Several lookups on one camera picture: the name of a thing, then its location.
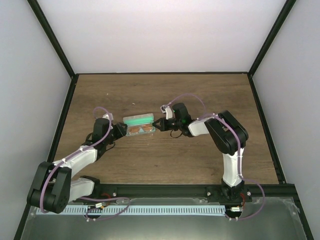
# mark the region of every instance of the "robotic arm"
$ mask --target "robotic arm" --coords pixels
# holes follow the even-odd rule
[[[203,119],[192,120],[183,103],[173,105],[172,109],[173,111],[169,106],[163,105],[161,111],[166,114],[166,117],[155,121],[153,126],[160,131],[180,130],[182,134],[187,137],[210,134],[216,147],[222,152],[223,156],[224,173],[221,180],[222,194],[227,200],[237,198],[244,188],[244,181],[240,178],[241,172],[238,171],[238,144],[234,135],[213,115]],[[242,155],[246,141],[249,138],[248,132],[229,111],[225,110],[217,116],[232,127],[237,134],[240,140],[240,152]]]
[[[108,145],[115,144],[116,140],[126,135],[126,124],[120,122],[116,125],[111,124],[110,132],[105,139],[99,144],[90,147],[106,135],[110,121],[112,119],[109,119],[107,114],[102,118],[97,118],[93,126],[93,132],[86,137],[85,142],[78,151],[69,155],[70,159],[68,161],[63,158],[52,163],[42,162],[38,166],[27,196],[27,202],[30,205],[35,207],[40,206],[40,197],[44,183],[49,173],[59,164],[61,165],[54,173],[45,190],[43,199],[43,208],[45,210],[59,214],[69,202],[94,194],[95,188],[97,189],[97,186],[100,184],[98,179],[89,176],[82,176],[75,181],[71,181],[71,179],[81,169],[99,160],[108,150]]]

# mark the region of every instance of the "plastic container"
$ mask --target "plastic container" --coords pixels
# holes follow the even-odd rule
[[[126,130],[126,135],[128,137],[154,133],[156,131],[156,128],[152,126],[153,122],[153,113],[126,116],[123,118],[123,123],[127,124],[128,126]]]

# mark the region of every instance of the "black cable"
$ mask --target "black cable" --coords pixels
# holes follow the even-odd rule
[[[113,148],[115,147],[115,145],[116,145],[116,142],[113,143],[112,147],[108,148],[108,149],[105,150],[105,151],[109,151],[110,149],[113,149]]]
[[[171,132],[170,132],[170,137],[172,137],[173,139],[177,139],[177,138],[180,138],[180,137],[181,137],[182,132],[180,133],[179,136],[172,136],[172,132],[173,132],[173,131],[174,131],[174,130],[171,130]]]

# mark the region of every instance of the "wooden tabletop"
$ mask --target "wooden tabletop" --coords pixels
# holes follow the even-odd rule
[[[115,122],[123,117],[153,113],[163,117],[160,106],[175,97],[199,96],[209,112],[229,110],[248,131],[243,154],[243,175],[262,184],[277,184],[277,176],[245,74],[84,74],[80,75],[65,121],[55,159],[61,159],[85,141],[92,132],[93,109],[102,106]],[[204,113],[200,102],[184,96],[192,118]],[[92,176],[102,183],[220,184],[223,157],[210,135],[171,138],[156,131],[123,137],[97,162],[75,177]]]

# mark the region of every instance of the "white backdrop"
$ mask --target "white backdrop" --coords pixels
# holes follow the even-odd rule
[[[12,240],[70,77],[26,0],[0,1],[0,239]]]
[[[253,76],[279,159],[320,239],[320,1],[297,1]]]
[[[76,73],[248,71],[285,0],[38,0]]]

